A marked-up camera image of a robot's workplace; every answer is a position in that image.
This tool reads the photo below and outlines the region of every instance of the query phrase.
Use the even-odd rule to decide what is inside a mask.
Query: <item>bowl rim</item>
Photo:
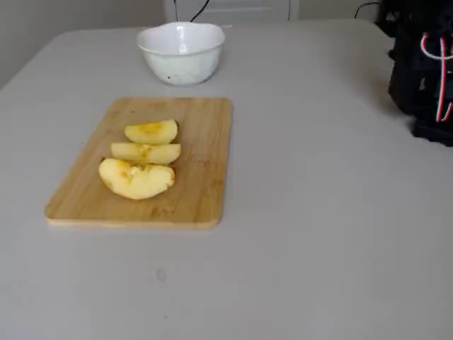
[[[219,29],[220,32],[222,33],[222,41],[219,42],[216,45],[213,45],[212,47],[209,47],[209,48],[205,48],[205,49],[202,49],[202,50],[199,50],[199,51],[195,51],[195,52],[184,52],[184,53],[179,53],[179,52],[173,52],[173,53],[172,52],[160,52],[160,51],[156,51],[156,50],[153,50],[153,49],[150,49],[150,48],[146,48],[146,47],[144,47],[144,46],[142,46],[140,44],[140,38],[143,35],[145,35],[146,33],[150,32],[150,31],[153,31],[153,30],[156,30],[156,29],[159,29],[159,28],[162,28],[164,26],[174,26],[174,25],[177,25],[177,24],[180,24],[180,25],[182,24],[183,26],[210,26],[212,28]],[[153,55],[161,55],[161,56],[168,56],[168,57],[187,57],[189,55],[198,55],[200,53],[205,53],[205,52],[209,52],[211,50],[215,50],[215,49],[221,47],[225,43],[225,39],[226,39],[225,33],[222,30],[222,28],[220,26],[218,26],[218,25],[214,25],[212,23],[191,23],[190,21],[175,21],[175,22],[172,22],[172,23],[165,23],[165,24],[160,25],[160,26],[147,28],[146,30],[141,31],[137,35],[137,46],[142,51],[148,52],[148,53],[152,53]]]

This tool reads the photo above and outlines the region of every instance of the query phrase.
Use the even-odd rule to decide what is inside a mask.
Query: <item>black cable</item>
[[[179,19],[178,19],[178,5],[176,4],[176,0],[173,0],[173,2],[175,3],[176,21],[179,21]]]
[[[195,16],[192,18],[192,20],[190,21],[191,23],[196,19],[198,18],[198,16],[203,13],[207,7],[207,5],[211,2],[211,0],[206,0],[206,4],[198,11],[197,14],[195,14]]]
[[[380,5],[381,3],[378,2],[378,1],[372,1],[372,2],[367,2],[365,4],[362,4],[359,6],[359,8],[357,8],[356,12],[355,12],[355,15],[354,15],[354,19],[357,19],[357,16],[359,15],[359,11],[365,7],[365,6],[370,6],[370,5]]]

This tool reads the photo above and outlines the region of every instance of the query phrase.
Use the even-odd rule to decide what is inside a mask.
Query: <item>black object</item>
[[[423,33],[429,35],[427,49],[440,55],[440,38],[444,38],[447,51],[452,49],[453,0],[400,0],[394,49],[390,55],[395,61],[389,94],[396,105],[415,118],[412,133],[453,146],[453,113],[448,121],[436,122],[437,104],[441,84],[439,60],[425,56],[420,49]],[[444,111],[453,102],[453,60],[447,61]]]
[[[405,2],[406,0],[381,0],[376,25],[389,37],[396,37],[399,19],[404,17]]]

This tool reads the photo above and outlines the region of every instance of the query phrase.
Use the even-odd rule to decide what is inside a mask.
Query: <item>white wall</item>
[[[354,18],[357,8],[368,0],[299,0],[299,17],[313,18]],[[373,21],[379,6],[363,7],[358,18]]]
[[[0,0],[0,89],[64,31],[163,21],[162,0]]]

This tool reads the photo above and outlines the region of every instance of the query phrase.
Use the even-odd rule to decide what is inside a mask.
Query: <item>red wire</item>
[[[421,44],[423,48],[426,50],[426,40],[428,38],[428,34],[424,34]],[[440,44],[441,44],[441,51],[442,51],[442,66],[441,66],[441,75],[440,75],[440,91],[439,91],[439,102],[437,104],[437,113],[436,113],[436,122],[446,122],[448,120],[450,111],[452,109],[452,104],[450,103],[448,105],[447,112],[445,113],[444,118],[442,117],[442,111],[443,111],[443,104],[444,104],[444,99],[445,99],[445,85],[447,83],[447,61],[445,60],[446,57],[446,47],[445,47],[445,40],[444,38],[440,38]]]

